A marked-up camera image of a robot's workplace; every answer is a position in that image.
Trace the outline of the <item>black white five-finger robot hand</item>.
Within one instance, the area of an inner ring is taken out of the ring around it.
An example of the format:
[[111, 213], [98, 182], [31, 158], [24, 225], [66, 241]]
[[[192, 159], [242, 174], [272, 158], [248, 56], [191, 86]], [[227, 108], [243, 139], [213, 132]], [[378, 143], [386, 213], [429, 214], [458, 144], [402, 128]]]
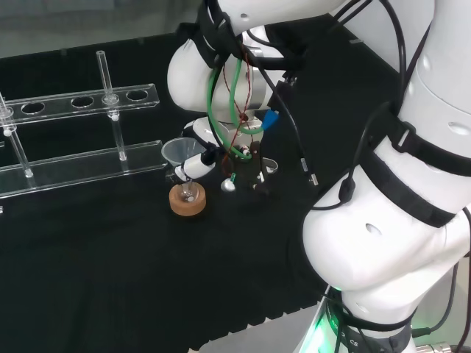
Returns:
[[268, 193], [268, 189], [262, 184], [268, 177], [267, 165], [271, 160], [263, 160], [261, 142], [254, 140], [248, 146], [239, 146], [238, 150], [243, 156], [237, 157], [234, 153], [227, 153], [224, 150], [222, 142], [216, 141], [212, 131], [206, 134], [205, 140], [198, 136], [195, 129], [201, 127], [205, 121], [204, 118], [199, 118], [188, 123], [182, 136], [173, 140], [174, 143], [188, 140], [195, 146], [202, 146], [204, 150], [175, 165], [169, 174], [172, 182], [179, 185], [194, 183], [209, 174], [219, 164], [226, 176], [225, 182], [231, 184], [230, 189], [239, 185], [262, 194]]

